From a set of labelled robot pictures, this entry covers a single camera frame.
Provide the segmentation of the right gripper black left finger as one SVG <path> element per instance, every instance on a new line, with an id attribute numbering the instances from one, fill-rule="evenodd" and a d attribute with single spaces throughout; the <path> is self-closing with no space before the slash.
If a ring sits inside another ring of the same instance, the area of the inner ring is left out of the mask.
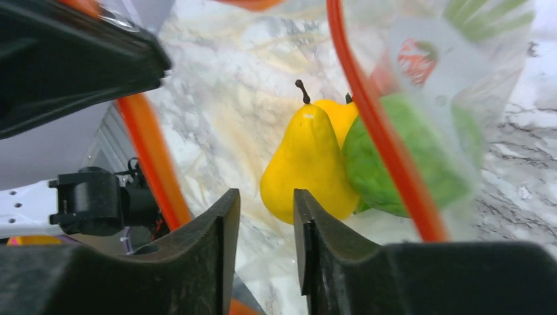
<path id="1" fill-rule="evenodd" d="M 2 314 L 227 314 L 240 192 L 188 224 L 110 256 L 82 245 L 3 246 Z"/>

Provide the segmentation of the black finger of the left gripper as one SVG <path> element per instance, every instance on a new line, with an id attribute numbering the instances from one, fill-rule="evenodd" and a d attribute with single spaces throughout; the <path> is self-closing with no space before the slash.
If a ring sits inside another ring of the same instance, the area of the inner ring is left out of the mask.
<path id="1" fill-rule="evenodd" d="M 100 6 L 1 2 L 1 137 L 160 86 L 171 60 L 156 37 Z"/>

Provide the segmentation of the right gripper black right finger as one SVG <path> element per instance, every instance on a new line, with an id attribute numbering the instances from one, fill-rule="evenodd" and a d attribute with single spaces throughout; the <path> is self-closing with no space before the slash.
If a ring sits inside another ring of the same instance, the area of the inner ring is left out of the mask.
<path id="1" fill-rule="evenodd" d="M 555 314 L 556 260 L 519 241 L 378 245 L 294 191 L 310 314 Z"/>

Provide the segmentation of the yellow toy lemon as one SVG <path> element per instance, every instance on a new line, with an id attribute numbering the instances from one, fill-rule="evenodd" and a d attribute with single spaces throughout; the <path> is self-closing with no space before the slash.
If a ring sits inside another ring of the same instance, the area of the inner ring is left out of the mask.
<path id="1" fill-rule="evenodd" d="M 274 217 L 293 224 L 294 190 L 309 190 L 329 214 L 345 219 L 361 198 L 348 181 L 345 157 L 327 113 L 314 105 L 302 80 L 296 80 L 295 86 L 303 104 L 263 172 L 261 200 Z"/>

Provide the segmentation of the clear zip top bag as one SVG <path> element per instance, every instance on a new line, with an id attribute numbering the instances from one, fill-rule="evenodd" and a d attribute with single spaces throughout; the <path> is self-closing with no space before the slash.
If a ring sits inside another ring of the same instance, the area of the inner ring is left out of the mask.
<path id="1" fill-rule="evenodd" d="M 510 120 L 533 1 L 144 1 L 171 60 L 117 100 L 172 227 L 240 192 L 266 314 L 555 314 L 556 143 Z"/>

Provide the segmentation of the yellow toy bell pepper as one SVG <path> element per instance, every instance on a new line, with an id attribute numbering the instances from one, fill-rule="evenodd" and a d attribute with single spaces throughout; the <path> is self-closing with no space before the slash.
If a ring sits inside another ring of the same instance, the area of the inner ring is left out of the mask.
<path id="1" fill-rule="evenodd" d="M 314 105 L 319 106 L 327 113 L 334 128 L 339 147 L 343 148 L 347 133 L 355 118 L 359 115 L 351 95 L 349 93 L 345 95 L 345 104 L 322 99 L 315 101 Z"/>

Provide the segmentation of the green toy lime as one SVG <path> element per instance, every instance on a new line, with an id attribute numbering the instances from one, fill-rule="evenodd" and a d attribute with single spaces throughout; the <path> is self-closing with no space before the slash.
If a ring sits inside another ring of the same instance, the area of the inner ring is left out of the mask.
<path id="1" fill-rule="evenodd" d="M 472 115 L 455 108 L 452 120 L 457 138 L 443 140 L 433 122 L 418 113 L 404 94 L 383 96 L 381 102 L 407 152 L 402 162 L 389 163 L 397 168 L 412 163 L 439 209 L 468 197 L 473 190 L 472 181 L 465 177 L 457 159 L 449 152 L 451 145 L 456 144 L 463 149 L 473 170 L 481 166 L 483 139 Z M 409 217 L 390 172 L 360 117 L 347 132 L 342 151 L 349 182 L 361 197 L 356 213 L 376 209 L 396 217 Z"/>

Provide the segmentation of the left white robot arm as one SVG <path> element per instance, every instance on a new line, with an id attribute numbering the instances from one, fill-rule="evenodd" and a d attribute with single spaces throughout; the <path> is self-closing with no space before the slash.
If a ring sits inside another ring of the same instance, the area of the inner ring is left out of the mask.
<path id="1" fill-rule="evenodd" d="M 104 6 L 1 2 L 1 138 L 157 89 L 171 60 L 148 30 Z M 150 190 L 100 167 L 3 190 L 1 237 L 112 236 L 156 218 Z"/>

